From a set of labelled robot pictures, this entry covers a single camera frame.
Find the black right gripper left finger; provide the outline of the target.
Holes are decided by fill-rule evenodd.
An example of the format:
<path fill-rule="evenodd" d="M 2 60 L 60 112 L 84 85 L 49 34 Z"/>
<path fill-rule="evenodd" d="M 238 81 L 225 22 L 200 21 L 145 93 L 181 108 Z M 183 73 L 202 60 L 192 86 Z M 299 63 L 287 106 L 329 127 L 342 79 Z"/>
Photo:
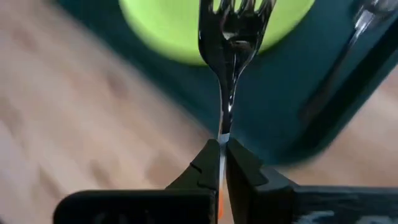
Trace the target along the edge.
<path fill-rule="evenodd" d="M 65 197 L 53 224 L 218 224 L 220 145 L 210 139 L 160 190 L 83 190 Z"/>

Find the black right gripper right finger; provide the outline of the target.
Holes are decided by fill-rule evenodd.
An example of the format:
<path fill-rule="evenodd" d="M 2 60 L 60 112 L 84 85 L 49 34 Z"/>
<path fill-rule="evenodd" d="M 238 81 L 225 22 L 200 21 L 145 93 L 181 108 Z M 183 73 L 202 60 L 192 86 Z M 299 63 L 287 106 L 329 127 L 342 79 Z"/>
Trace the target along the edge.
<path fill-rule="evenodd" d="M 398 188 L 298 185 L 233 138 L 226 180 L 234 224 L 398 224 Z"/>

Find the steel fork orange handle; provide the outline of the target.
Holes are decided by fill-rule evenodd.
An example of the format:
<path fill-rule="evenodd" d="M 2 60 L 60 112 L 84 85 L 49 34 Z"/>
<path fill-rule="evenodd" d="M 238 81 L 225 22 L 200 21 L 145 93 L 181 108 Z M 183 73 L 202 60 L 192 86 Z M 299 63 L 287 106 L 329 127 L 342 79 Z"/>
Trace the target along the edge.
<path fill-rule="evenodd" d="M 204 62 L 218 77 L 220 121 L 217 141 L 220 144 L 218 218 L 223 215 L 223 179 L 226 145 L 233 123 L 236 87 L 247 65 L 256 56 L 277 0 L 200 0 L 198 48 Z"/>

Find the lime green plate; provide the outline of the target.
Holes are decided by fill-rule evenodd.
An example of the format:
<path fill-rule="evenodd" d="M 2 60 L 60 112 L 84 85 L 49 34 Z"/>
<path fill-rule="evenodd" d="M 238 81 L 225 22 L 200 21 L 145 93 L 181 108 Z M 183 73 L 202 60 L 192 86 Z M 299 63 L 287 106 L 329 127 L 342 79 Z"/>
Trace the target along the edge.
<path fill-rule="evenodd" d="M 289 34 L 315 0 L 276 0 L 260 53 Z M 180 63 L 204 65 L 198 49 L 200 0 L 118 0 L 123 18 L 151 50 Z"/>

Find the steel spoon black handle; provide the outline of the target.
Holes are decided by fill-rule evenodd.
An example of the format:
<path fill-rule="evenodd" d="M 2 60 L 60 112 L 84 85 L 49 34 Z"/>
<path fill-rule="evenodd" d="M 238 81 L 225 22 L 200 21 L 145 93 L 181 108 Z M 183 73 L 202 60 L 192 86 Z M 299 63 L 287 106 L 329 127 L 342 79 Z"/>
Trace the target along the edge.
<path fill-rule="evenodd" d="M 368 30 L 375 29 L 398 11 L 398 0 L 354 0 L 353 31 L 340 50 L 333 65 L 323 80 L 302 106 L 300 118 L 305 123 L 311 122 L 327 102 L 334 82 L 349 53 L 359 38 Z"/>

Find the dark green plastic tray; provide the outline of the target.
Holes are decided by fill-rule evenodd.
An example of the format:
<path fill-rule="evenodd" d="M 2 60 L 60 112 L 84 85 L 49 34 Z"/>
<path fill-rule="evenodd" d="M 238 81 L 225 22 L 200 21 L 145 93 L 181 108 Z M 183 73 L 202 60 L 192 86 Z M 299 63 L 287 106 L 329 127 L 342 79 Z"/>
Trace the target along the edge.
<path fill-rule="evenodd" d="M 127 26 L 116 0 L 56 0 L 74 19 L 216 133 L 220 101 L 214 73 L 169 60 Z M 232 135 L 268 164 L 295 164 L 324 151 L 398 63 L 398 12 L 364 34 L 331 92 L 307 105 L 349 39 L 354 4 L 316 0 L 296 28 L 256 57 L 238 83 Z"/>

